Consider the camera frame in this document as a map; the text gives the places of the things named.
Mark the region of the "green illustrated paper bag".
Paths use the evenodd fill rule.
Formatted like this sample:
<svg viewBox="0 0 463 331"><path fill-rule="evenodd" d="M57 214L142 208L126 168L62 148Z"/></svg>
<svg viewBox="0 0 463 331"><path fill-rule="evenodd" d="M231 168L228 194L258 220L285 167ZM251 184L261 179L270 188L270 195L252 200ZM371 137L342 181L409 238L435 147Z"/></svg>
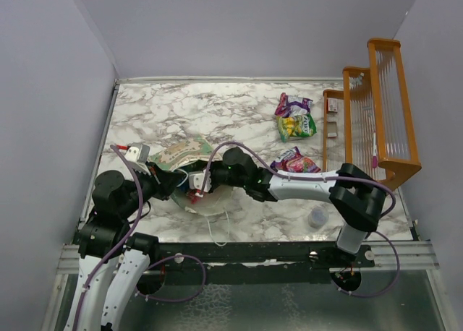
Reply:
<svg viewBox="0 0 463 331"><path fill-rule="evenodd" d="M185 139L150 155L148 161L164 171L177 172L182 181L171 198L183 210L205 218L218 215L226 217L227 229L231 229L228 204L232 200L231 186L212 187L211 177L205 177L205 168L213 152L212 145L202 136Z"/></svg>

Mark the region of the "purple raspberry candy bag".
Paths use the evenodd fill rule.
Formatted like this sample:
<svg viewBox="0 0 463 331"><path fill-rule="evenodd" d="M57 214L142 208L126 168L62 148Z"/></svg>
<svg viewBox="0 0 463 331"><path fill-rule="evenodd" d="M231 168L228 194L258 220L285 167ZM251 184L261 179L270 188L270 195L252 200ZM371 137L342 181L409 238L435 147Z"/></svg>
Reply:
<svg viewBox="0 0 463 331"><path fill-rule="evenodd" d="M321 169L309 157L303 155L297 146L282 152L270 165L275 171L292 173L318 173Z"/></svg>

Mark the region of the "green yellow candy bag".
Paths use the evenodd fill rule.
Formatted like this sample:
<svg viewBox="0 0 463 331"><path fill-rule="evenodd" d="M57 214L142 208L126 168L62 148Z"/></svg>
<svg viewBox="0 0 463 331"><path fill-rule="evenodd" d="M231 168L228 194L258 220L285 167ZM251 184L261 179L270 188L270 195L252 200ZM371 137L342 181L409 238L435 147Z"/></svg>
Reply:
<svg viewBox="0 0 463 331"><path fill-rule="evenodd" d="M279 116L276 123L282 142L288 142L293 138L303 139L312 137L317 133L315 122L309 113L287 118Z"/></svg>

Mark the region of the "purple white snack bag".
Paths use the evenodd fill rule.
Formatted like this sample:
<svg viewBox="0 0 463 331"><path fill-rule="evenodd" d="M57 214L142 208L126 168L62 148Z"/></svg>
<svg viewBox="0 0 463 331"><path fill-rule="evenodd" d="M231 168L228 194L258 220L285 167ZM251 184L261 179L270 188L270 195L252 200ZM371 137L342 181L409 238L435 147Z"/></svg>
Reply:
<svg viewBox="0 0 463 331"><path fill-rule="evenodd" d="M282 93L274 115L282 118L306 115L310 113L313 100Z"/></svg>

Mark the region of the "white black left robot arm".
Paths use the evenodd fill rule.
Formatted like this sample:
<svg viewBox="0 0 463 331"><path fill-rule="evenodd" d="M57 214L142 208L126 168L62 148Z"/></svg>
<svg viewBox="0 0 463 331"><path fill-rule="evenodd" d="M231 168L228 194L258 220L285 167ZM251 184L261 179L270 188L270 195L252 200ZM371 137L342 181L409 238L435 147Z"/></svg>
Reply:
<svg viewBox="0 0 463 331"><path fill-rule="evenodd" d="M167 200L185 174L149 163L136 176L129 181L110 170L95 180L94 207L79 234L78 281L66 330L118 330L142 273L159 263L158 238L135 232L129 217L140 217L151 198Z"/></svg>

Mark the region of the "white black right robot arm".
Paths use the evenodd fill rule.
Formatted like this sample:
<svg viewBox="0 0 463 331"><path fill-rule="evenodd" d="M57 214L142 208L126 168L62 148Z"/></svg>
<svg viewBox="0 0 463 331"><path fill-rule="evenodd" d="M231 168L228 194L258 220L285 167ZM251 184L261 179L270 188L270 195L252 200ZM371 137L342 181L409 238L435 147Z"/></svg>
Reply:
<svg viewBox="0 0 463 331"><path fill-rule="evenodd" d="M348 267L357 260L362 242L377 231L380 219L395 206L394 193L387 186L351 163L320 173L276 171L250 148L238 142L231 144L233 148L221 160L213 159L217 150L211 153L199 194L233 186L259 202L301 199L332 204L344 219L332 249L339 266Z"/></svg>

